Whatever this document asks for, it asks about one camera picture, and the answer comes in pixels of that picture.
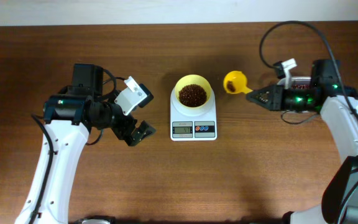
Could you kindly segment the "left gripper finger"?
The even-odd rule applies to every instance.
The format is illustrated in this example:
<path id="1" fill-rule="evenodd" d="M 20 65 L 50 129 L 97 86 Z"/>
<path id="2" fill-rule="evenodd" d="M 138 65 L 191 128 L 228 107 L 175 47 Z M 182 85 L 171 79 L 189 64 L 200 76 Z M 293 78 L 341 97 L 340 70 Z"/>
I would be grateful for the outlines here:
<path id="1" fill-rule="evenodd" d="M 155 134 L 156 129 L 152 127 L 149 123 L 146 121 L 141 122 L 140 126 L 138 127 L 138 134 L 140 137 L 149 137 Z"/>
<path id="2" fill-rule="evenodd" d="M 143 139 L 151 135 L 151 131 L 140 132 L 136 131 L 131 136 L 126 138 L 126 144 L 130 147 L 138 145 Z"/>

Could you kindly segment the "yellow measuring scoop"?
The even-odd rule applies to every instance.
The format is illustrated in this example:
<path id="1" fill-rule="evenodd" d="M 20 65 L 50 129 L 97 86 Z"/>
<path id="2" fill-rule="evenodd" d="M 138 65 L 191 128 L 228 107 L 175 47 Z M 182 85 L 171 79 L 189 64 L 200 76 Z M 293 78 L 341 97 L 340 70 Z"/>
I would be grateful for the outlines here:
<path id="1" fill-rule="evenodd" d="M 226 88 L 226 83 L 228 81 L 232 81 L 236 91 L 234 93 L 228 92 L 227 88 Z M 248 94 L 250 92 L 252 92 L 252 89 L 250 89 L 247 86 L 247 77 L 240 71 L 231 71 L 229 72 L 223 80 L 223 87 L 226 91 L 226 93 L 228 94 L 239 94 L 239 93 L 244 93 L 244 94 Z"/>

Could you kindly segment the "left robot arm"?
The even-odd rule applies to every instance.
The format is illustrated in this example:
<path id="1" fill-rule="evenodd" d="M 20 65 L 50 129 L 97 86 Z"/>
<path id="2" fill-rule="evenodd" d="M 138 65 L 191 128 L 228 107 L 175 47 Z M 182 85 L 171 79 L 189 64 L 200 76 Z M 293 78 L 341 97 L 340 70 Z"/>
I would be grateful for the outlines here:
<path id="1" fill-rule="evenodd" d="M 44 104 L 43 115 L 33 116 L 43 132 L 39 161 L 16 223 L 68 223 L 68 206 L 76 168 L 93 128 L 111 129 L 128 146 L 136 146 L 153 135 L 147 122 L 138 123 L 131 112 L 153 100 L 152 93 L 132 77 L 126 88 L 103 94 L 110 71 L 93 64 L 76 63 L 71 85 L 52 95 Z"/>

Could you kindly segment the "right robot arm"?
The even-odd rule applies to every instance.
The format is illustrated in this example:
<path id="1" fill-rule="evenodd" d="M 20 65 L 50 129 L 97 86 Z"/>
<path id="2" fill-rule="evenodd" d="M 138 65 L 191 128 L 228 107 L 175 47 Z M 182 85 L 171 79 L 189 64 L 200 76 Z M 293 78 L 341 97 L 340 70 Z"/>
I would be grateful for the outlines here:
<path id="1" fill-rule="evenodd" d="M 340 85 L 334 61 L 315 60 L 309 87 L 270 85 L 247 94 L 269 110 L 315 112 L 327 124 L 342 165 L 324 191 L 321 204 L 288 212 L 284 223 L 358 223 L 358 92 Z"/>

